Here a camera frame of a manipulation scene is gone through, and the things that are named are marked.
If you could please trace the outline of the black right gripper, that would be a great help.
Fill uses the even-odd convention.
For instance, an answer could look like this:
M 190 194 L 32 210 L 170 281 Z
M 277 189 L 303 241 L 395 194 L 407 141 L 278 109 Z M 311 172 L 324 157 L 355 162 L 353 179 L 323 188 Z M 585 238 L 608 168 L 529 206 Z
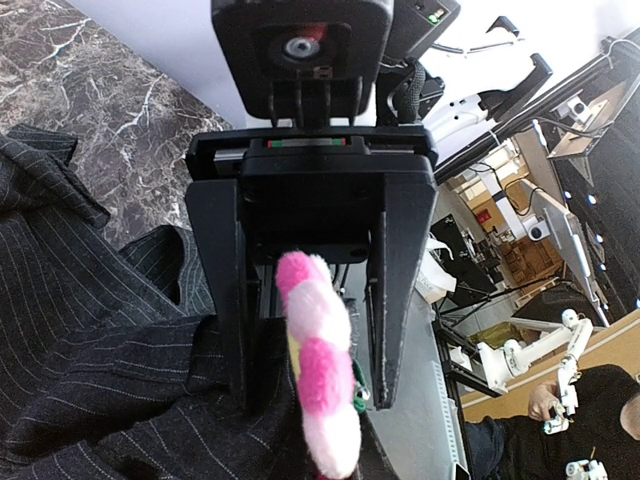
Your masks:
M 302 250 L 367 262 L 371 393 L 394 405 L 407 318 L 434 212 L 437 151 L 419 126 L 203 133 L 185 201 L 215 305 L 230 391 L 247 408 L 260 282 L 252 265 Z

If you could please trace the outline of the pink white beaded brooch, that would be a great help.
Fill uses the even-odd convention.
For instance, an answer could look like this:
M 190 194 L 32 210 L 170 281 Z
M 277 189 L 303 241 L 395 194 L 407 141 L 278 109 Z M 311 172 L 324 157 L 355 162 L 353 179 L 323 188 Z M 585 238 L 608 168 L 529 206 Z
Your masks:
M 355 473 L 361 448 L 348 310 L 318 255 L 293 251 L 276 268 L 302 428 L 323 479 Z

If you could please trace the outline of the black pinstriped garment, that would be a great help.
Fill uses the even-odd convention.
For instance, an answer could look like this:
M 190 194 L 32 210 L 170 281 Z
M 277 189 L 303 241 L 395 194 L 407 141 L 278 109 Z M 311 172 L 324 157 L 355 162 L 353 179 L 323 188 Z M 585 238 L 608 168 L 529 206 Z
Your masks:
M 113 248 L 76 145 L 27 125 L 1 136 L 2 477 L 314 478 L 283 322 L 259 333 L 245 411 L 192 234 Z

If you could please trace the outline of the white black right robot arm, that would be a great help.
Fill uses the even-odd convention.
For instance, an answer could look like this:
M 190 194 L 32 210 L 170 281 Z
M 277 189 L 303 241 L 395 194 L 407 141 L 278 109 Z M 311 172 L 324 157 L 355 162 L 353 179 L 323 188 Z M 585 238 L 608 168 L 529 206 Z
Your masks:
M 261 271 L 288 251 L 364 263 L 373 401 L 395 401 L 412 291 L 455 130 L 435 119 L 470 96 L 516 113 L 550 76 L 498 18 L 486 42 L 444 47 L 454 1 L 215 1 L 212 26 L 261 128 L 202 133 L 186 154 L 186 203 L 215 300 L 230 391 L 251 399 Z

